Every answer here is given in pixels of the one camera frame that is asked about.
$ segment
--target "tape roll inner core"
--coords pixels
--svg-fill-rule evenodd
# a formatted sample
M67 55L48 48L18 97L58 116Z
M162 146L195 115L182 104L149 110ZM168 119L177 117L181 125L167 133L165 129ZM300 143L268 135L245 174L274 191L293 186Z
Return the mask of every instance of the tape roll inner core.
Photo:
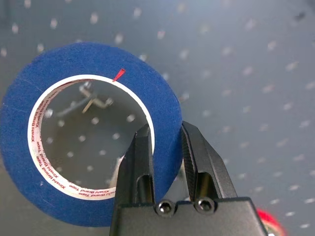
M76 75L66 79L63 79L52 86L50 86L37 100L35 103L28 124L28 144L32 159L36 165L38 171L42 174L45 180L54 186L56 189L62 191L63 193L83 200L104 200L113 198L115 196L115 187L108 189L88 189L80 187L64 177L62 177L50 164L41 140L41 124L44 117L44 113L47 106L52 101L52 99L57 96L66 87L73 85L75 83L81 83L85 81L99 80L115 85L116 87L122 89L124 92L129 94L141 107L144 112L147 122L151 130L152 137L152 150L154 151L155 139L154 139L154 127L152 123L151 116L140 100L140 98L128 89L123 84L118 81L113 82L112 79L97 76L97 75Z

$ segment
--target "metal screw in hole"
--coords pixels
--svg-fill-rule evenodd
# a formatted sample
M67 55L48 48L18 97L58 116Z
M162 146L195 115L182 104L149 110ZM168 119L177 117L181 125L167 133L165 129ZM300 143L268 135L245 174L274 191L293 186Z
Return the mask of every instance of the metal screw in hole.
M164 213L164 214L168 214L171 211L171 206L169 203L161 203L159 205L159 210Z
M211 208L212 208L210 202L208 202L207 200L203 200L203 199L202 199L202 200L199 200L199 201L198 201L198 204L199 204L200 208L201 208L202 210L204 210L204 211L210 211Z
M202 214L212 214L215 211L215 202L208 197L198 199L194 206Z
M171 217L175 213L175 204L168 200L161 201L156 205L156 212L163 217Z

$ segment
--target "blue painter's tape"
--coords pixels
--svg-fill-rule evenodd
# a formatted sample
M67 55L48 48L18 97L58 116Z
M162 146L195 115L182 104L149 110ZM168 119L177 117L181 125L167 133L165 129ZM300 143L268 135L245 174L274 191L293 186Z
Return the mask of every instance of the blue painter's tape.
M39 172L29 149L28 125L39 97L59 81L77 75L114 78L140 98L154 127L155 197L160 200L182 162L179 102L165 80L146 63L121 49L77 43L38 56L8 88L0 111L0 148L19 191L43 212L70 224L100 227L111 223L114 198L86 200L65 194Z

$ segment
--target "gray surface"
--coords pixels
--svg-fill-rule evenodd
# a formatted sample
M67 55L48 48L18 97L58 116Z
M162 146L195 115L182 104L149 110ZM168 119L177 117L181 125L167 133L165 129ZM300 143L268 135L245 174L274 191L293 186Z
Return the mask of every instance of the gray surface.
M142 55L182 101L184 119L197 125L225 160L238 194L276 215L290 235L311 236L314 5L313 0L33 0L25 7L24 1L11 1L9 18L0 24L0 98L41 49L83 40ZM4 235L104 235L105 229L51 219L21 196L3 167L0 173Z

